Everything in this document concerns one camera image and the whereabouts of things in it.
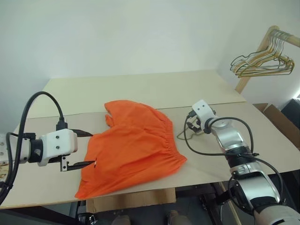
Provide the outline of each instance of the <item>plywood board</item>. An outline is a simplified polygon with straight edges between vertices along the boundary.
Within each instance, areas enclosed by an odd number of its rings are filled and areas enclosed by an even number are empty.
[[[232,103],[213,105],[218,116],[234,116],[243,119],[252,128],[255,152],[260,158],[274,165],[280,172],[300,169],[300,152],[276,129],[276,127],[253,105],[248,103]],[[163,109],[173,121],[174,136],[183,129],[184,119],[190,107]],[[36,132],[37,136],[55,130],[57,117],[29,119],[26,132]],[[67,116],[69,128],[78,128],[91,133],[100,133],[108,129],[105,124],[105,113],[85,113]],[[233,122],[249,143],[247,130],[242,124]],[[78,139],[78,151],[71,154],[70,164],[83,161],[89,138]],[[219,153],[220,149],[213,135],[194,136],[190,145],[198,151]],[[228,180],[229,166],[222,156],[201,156],[193,153],[184,141],[176,139],[178,151],[187,158],[187,162],[174,175],[148,182],[109,195],[132,193],[163,188],[173,188],[195,184],[203,184]],[[77,201],[74,198],[78,190],[80,171],[60,172],[59,164],[39,167],[37,164],[20,165],[14,187],[2,204],[1,208],[43,205]]]
[[[166,188],[88,199],[86,211],[97,213],[174,202],[176,202],[175,188]]]
[[[141,102],[156,109],[191,106],[200,98],[208,104],[245,101],[214,70],[57,78],[51,79],[44,91],[58,100],[65,115],[105,112],[104,103],[118,99]],[[28,118],[57,115],[51,100],[40,96]]]

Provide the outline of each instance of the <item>orange cloth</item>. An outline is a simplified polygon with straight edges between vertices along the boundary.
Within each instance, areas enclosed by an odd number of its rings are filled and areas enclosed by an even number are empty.
[[[187,160],[177,150],[172,122],[150,106],[119,100],[105,104],[111,128],[91,137],[75,197],[91,198],[173,174]]]

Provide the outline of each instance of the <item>white wall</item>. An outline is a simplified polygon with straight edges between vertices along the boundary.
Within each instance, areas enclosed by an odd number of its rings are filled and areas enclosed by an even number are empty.
[[[234,87],[229,63],[255,51],[274,24],[300,37],[300,1],[2,0],[0,132],[15,127],[51,77],[215,68]],[[300,49],[286,45],[285,53],[294,72],[253,78],[247,100],[282,106],[300,89]]]

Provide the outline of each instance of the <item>wooden clothing rack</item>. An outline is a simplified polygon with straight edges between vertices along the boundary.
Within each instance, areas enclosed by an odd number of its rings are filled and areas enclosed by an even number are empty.
[[[268,45],[269,45],[269,41],[268,41],[268,36],[270,35],[270,33],[273,31],[273,30],[279,30],[279,27],[278,26],[271,26],[267,33],[265,34],[264,38],[262,39],[262,42],[261,44],[259,45],[257,51],[263,51],[265,49],[267,49]],[[294,35],[291,35],[287,40],[285,40],[286,42],[294,45],[294,46],[297,46],[300,48],[300,38],[294,36]],[[245,86],[247,85],[247,83],[249,82],[251,77],[242,77],[238,83],[238,85],[235,87],[235,90],[238,92],[238,93],[241,93],[243,91],[243,89],[245,88]]]

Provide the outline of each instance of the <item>wooden table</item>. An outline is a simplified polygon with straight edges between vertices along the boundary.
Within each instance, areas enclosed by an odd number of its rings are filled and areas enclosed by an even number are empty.
[[[131,88],[126,87],[127,89],[130,89],[128,92],[131,93],[131,98],[121,92],[116,94],[117,90],[114,90],[113,88],[111,88],[111,91],[104,88],[106,93],[102,93],[101,89],[97,91],[88,90],[89,86],[87,84],[90,84],[90,82],[99,82],[102,78],[91,78],[90,81],[88,81],[88,78],[86,81],[84,81],[85,78],[80,78],[80,81],[77,82],[73,82],[73,79],[62,79],[61,81],[55,79],[48,83],[45,90],[54,93],[54,96],[61,104],[62,110],[67,114],[66,119],[69,128],[82,129],[94,134],[103,132],[109,128],[105,124],[105,112],[103,112],[101,108],[103,107],[103,103],[106,102],[105,99],[107,99],[107,101],[112,100],[110,96],[113,96],[115,99],[126,98],[135,100],[139,98],[141,102],[143,102],[142,98],[144,98],[145,103],[153,102],[155,108],[164,108],[160,109],[160,111],[165,113],[173,121],[174,136],[183,130],[184,119],[191,110],[189,106],[205,96],[207,99],[204,98],[204,100],[207,100],[211,104],[211,107],[217,111],[219,116],[238,117],[250,125],[254,134],[254,150],[255,152],[260,153],[261,159],[267,160],[280,172],[300,168],[300,153],[298,149],[294,147],[293,144],[283,136],[260,111],[251,104],[245,102],[244,99],[233,91],[232,88],[215,72],[192,72],[191,75],[189,75],[189,73],[180,75],[175,74],[173,76],[175,79],[174,81],[170,79],[170,77],[170,74],[167,74],[166,76],[160,75],[157,77],[156,81],[154,79],[151,82],[144,83],[142,86],[136,87],[132,85]],[[111,80],[114,81],[114,84],[117,83],[119,85],[116,77],[113,77]],[[144,95],[144,97],[139,95],[139,93],[145,91],[144,87],[146,84],[153,87],[155,82],[159,82],[160,80],[164,80],[164,82],[168,81],[169,86],[156,88],[154,90],[155,92],[153,92],[154,97],[150,94],[148,95],[147,92],[146,94],[141,94]],[[208,85],[195,84],[196,80],[202,81],[204,84],[207,81],[206,83]],[[120,81],[123,81],[123,84],[129,85],[126,83],[124,77],[120,76]],[[85,83],[85,87],[78,90],[78,83]],[[171,95],[166,97],[169,89],[172,89],[170,92],[172,92],[177,101],[171,100]],[[97,94],[90,97],[87,93],[91,92],[97,92]],[[72,103],[69,104],[68,102],[65,102],[66,99],[70,99]],[[37,136],[54,131],[58,117],[52,117],[53,114],[56,114],[55,108],[53,108],[53,110],[48,110],[48,103],[37,101],[32,108],[30,114],[31,119],[28,119],[26,122],[25,131],[35,132]],[[234,122],[234,125],[241,131],[242,135],[249,143],[248,133],[243,125],[238,122]],[[83,161],[87,151],[88,140],[89,138],[87,137],[78,138],[78,151],[71,154],[68,158],[71,164]],[[195,150],[210,153],[220,152],[217,141],[213,135],[193,137],[193,139],[190,140],[190,144]],[[136,185],[118,192],[110,193],[109,195],[204,184],[229,179],[229,166],[224,157],[197,155],[187,148],[184,141],[179,139],[176,139],[176,145],[178,151],[187,158],[187,162],[176,174],[157,181]],[[269,168],[265,168],[265,171],[272,173]],[[28,163],[20,165],[14,187],[1,208],[78,201],[78,199],[74,198],[74,195],[78,190],[79,181],[79,170],[60,172],[59,164],[48,164],[45,167],[39,167],[37,164]]]

